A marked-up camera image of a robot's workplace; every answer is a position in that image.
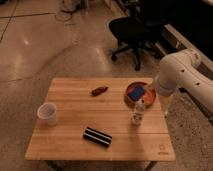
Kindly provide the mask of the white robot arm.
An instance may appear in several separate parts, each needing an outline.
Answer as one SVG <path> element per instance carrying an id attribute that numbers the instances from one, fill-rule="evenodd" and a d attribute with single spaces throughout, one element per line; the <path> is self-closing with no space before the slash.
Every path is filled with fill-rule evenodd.
<path id="1" fill-rule="evenodd" d="M 153 79 L 153 88 L 164 97 L 171 96 L 177 86 L 184 88 L 213 113 L 213 80 L 197 70 L 201 61 L 202 56 L 195 49 L 184 49 L 164 56 L 159 72 Z"/>

